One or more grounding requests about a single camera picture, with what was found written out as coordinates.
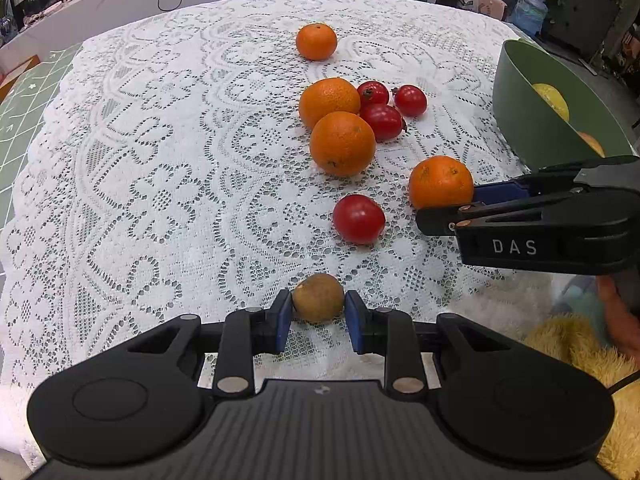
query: green cutting mat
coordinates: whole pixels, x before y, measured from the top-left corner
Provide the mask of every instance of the green cutting mat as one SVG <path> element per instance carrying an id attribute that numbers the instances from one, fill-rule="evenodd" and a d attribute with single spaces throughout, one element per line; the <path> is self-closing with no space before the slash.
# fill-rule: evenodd
<path id="1" fill-rule="evenodd" d="M 27 148 L 42 127 L 42 113 L 58 94 L 60 80 L 81 47 L 79 43 L 51 52 L 48 59 L 18 78 L 0 104 L 0 232 L 14 217 L 14 180 L 27 164 Z M 0 290 L 3 286 L 0 266 Z"/>

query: lace pattern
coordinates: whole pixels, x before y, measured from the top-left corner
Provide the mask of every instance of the lace pattern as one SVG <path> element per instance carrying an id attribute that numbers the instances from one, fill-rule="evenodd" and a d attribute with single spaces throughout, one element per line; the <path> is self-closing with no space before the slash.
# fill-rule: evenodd
<path id="1" fill-rule="evenodd" d="M 340 39 L 327 62 L 295 49 L 296 31 L 316 21 Z M 421 2 L 224 0 L 84 42 L 0 238 L 0 381 L 16 392 L 12 423 L 28 435 L 25 392 L 47 376 L 183 312 L 214 321 L 267 307 L 313 272 L 417 320 L 454 310 L 508 333 L 538 322 L 549 275 L 463 266 L 455 240 L 419 233 L 406 195 L 412 167 L 437 153 L 462 160 L 477 183 L 522 172 L 491 112 L 509 38 L 500 22 Z M 303 89 L 330 76 L 416 84 L 430 101 L 353 180 L 313 164 L 297 114 Z M 373 248 L 332 228 L 350 192 L 385 211 Z M 214 363 L 208 356 L 203 384 Z M 379 359 L 351 352 L 343 319 L 294 322 L 284 354 L 256 367 L 259 380 L 382 375 Z M 41 460 L 29 436 L 23 455 Z"/>

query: yellow fruit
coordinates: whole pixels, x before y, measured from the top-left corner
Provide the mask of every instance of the yellow fruit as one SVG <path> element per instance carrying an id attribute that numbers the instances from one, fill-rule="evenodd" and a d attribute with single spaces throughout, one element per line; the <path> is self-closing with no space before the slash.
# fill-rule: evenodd
<path id="1" fill-rule="evenodd" d="M 344 289 L 330 274 L 313 274 L 291 294 L 298 317 L 311 323 L 338 316 L 344 306 Z"/>
<path id="2" fill-rule="evenodd" d="M 586 134 L 584 132 L 578 132 L 578 135 L 580 135 L 580 137 L 582 138 L 582 140 L 584 142 L 586 142 L 588 145 L 591 146 L 591 149 L 594 152 L 596 152 L 600 156 L 605 156 L 604 155 L 604 150 L 602 149 L 602 146 L 600 145 L 600 143 L 596 139 L 594 139 L 589 134 Z"/>
<path id="3" fill-rule="evenodd" d="M 569 121 L 569 107 L 566 105 L 562 94 L 556 88 L 546 83 L 536 83 L 533 85 L 533 89 L 560 117 L 567 122 Z"/>

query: orange object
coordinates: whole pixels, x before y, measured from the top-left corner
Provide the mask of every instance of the orange object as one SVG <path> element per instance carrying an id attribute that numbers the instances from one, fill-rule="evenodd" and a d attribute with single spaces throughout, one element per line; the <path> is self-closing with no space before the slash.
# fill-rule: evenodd
<path id="1" fill-rule="evenodd" d="M 324 23 L 311 23 L 298 31 L 296 48 L 300 56 L 311 61 L 324 61 L 335 52 L 338 38 L 334 30 Z"/>
<path id="2" fill-rule="evenodd" d="M 474 180 L 462 162 L 436 155 L 418 164 L 409 178 L 409 200 L 416 209 L 466 204 L 474 196 Z"/>
<path id="3" fill-rule="evenodd" d="M 331 112 L 360 111 L 360 96 L 355 87 L 340 77 L 330 77 L 316 81 L 300 96 L 298 112 L 307 128 L 313 128 L 325 115 Z"/>
<path id="4" fill-rule="evenodd" d="M 38 56 L 31 56 L 17 67 L 9 70 L 5 76 L 2 76 L 2 79 L 0 80 L 0 103 L 4 101 L 4 98 L 11 91 L 14 83 L 18 81 L 18 78 L 23 73 L 27 72 L 27 70 L 30 70 L 38 64 L 40 64 L 40 58 Z"/>
<path id="5" fill-rule="evenodd" d="M 578 132 L 578 135 L 580 135 L 580 138 L 584 142 L 586 142 L 594 152 L 596 152 L 600 156 L 604 156 L 604 150 L 602 149 L 602 146 L 594 137 L 586 134 L 585 132 Z"/>
<path id="6" fill-rule="evenodd" d="M 354 176 L 376 153 L 371 126 L 356 114 L 332 112 L 318 121 L 309 141 L 311 157 L 327 173 Z"/>

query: cherry tomato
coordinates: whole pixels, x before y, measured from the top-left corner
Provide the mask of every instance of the cherry tomato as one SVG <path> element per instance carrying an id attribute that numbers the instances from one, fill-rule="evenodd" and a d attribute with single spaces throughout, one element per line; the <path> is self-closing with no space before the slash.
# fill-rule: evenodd
<path id="1" fill-rule="evenodd" d="M 360 94 L 360 109 L 374 104 L 386 105 L 389 102 L 389 90 L 377 81 L 362 83 L 358 86 L 358 94 Z"/>
<path id="2" fill-rule="evenodd" d="M 371 245 L 385 228 L 385 214 L 368 196 L 347 195 L 334 207 L 334 227 L 348 242 Z"/>
<path id="3" fill-rule="evenodd" d="M 402 130 L 406 131 L 402 115 L 389 105 L 369 105 L 360 110 L 360 117 L 371 126 L 377 142 L 395 139 Z"/>
<path id="4" fill-rule="evenodd" d="M 402 115 L 417 117 L 426 111 L 427 96 L 417 86 L 402 85 L 400 88 L 394 88 L 392 92 L 396 107 Z"/>

